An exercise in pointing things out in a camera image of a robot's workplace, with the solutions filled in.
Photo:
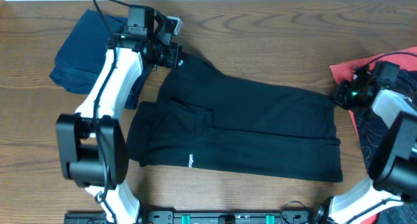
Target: white logo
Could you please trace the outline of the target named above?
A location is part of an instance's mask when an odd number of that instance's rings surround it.
[[[190,154],[190,160],[188,161],[188,167],[192,168],[193,167],[193,154]]]

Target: garment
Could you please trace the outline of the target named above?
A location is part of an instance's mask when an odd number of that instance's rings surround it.
[[[112,32],[119,30],[122,23],[127,23],[126,18],[114,20],[106,16],[106,19]],[[50,74],[52,81],[68,92],[89,94],[103,69],[108,39],[109,34],[98,12],[85,11],[58,51],[55,68]],[[144,67],[143,74],[130,91],[125,108],[137,107],[137,99],[148,73],[149,67]]]
[[[322,94],[223,75],[184,54],[126,144],[141,166],[176,165],[341,182],[334,104]]]
[[[417,53],[417,47],[403,51]],[[340,83],[344,79],[351,80],[353,78],[355,66],[362,66],[378,56],[379,55],[332,65],[330,69],[332,70],[336,83]],[[417,58],[408,55],[393,55],[384,57],[380,61],[390,61],[400,65],[401,70],[398,73],[396,83],[399,92],[405,96],[409,96],[413,103],[417,104],[417,72],[413,71],[417,70]],[[388,128],[382,119],[370,110],[356,109],[355,111],[351,111],[351,117],[359,136],[362,154],[364,156],[366,169],[368,170],[371,160],[374,157],[378,146],[382,143],[382,139],[386,135]],[[384,210],[379,213],[377,223],[417,223],[417,204],[404,204],[403,206],[396,206]]]

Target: green clip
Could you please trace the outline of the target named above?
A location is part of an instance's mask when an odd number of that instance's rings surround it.
[[[275,216],[266,215],[266,224],[275,224]]]
[[[181,216],[181,224],[190,224],[190,223],[191,223],[190,215]]]

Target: red cloth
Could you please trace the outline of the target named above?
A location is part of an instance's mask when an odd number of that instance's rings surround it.
[[[414,53],[417,54],[417,47],[413,47],[413,48],[409,48],[409,49],[404,49],[401,51],[406,51],[406,52],[410,52],[410,53]],[[347,61],[344,63],[340,63],[340,64],[335,64],[335,65],[330,65],[330,69],[333,73],[333,77],[336,80],[336,83],[339,84],[341,83],[343,80],[347,79],[349,81],[353,80],[353,71],[355,67],[360,67],[365,65],[366,63],[368,63],[369,61],[371,61],[372,59],[383,55],[383,54],[379,54],[379,55],[375,55],[369,58],[363,58],[363,59],[357,59],[354,61]],[[416,71],[417,70],[417,58],[410,56],[410,55],[389,55],[386,57],[383,57],[377,61],[390,61],[392,63],[398,64],[400,66],[401,69],[406,69],[408,71]],[[371,70],[374,67],[374,63],[370,64],[370,68]],[[354,115],[352,111],[349,111],[349,115],[352,118],[352,123],[353,126],[356,130],[356,133],[358,133],[358,130],[356,129],[356,124],[354,121]],[[376,222],[378,217],[378,214],[366,219],[365,221],[362,222],[362,224],[372,224],[374,222]]]

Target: folded blue cloth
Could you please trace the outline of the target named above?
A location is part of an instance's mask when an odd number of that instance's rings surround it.
[[[122,23],[127,23],[126,18],[116,18],[120,23],[109,16],[105,17],[113,33],[123,26]],[[55,68],[50,74],[52,81],[68,92],[89,94],[103,69],[108,39],[109,33],[98,12],[85,11],[58,51]],[[149,67],[146,66],[134,83],[125,108],[137,107],[137,99],[148,74]]]

